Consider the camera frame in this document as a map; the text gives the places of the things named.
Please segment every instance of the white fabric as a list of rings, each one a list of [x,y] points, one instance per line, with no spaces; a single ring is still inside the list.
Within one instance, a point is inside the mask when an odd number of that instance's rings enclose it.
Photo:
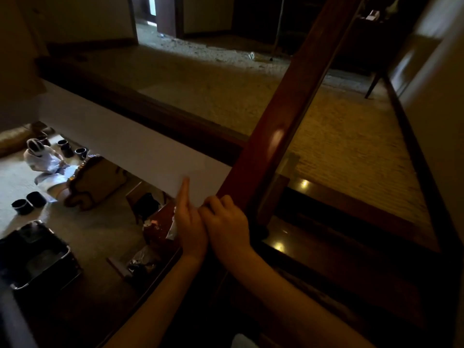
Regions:
[[[27,149],[24,152],[24,161],[29,165],[30,168],[36,171],[47,172],[54,174],[59,168],[61,160],[54,154],[56,153],[51,147],[44,145],[44,151],[40,157],[33,155]]]

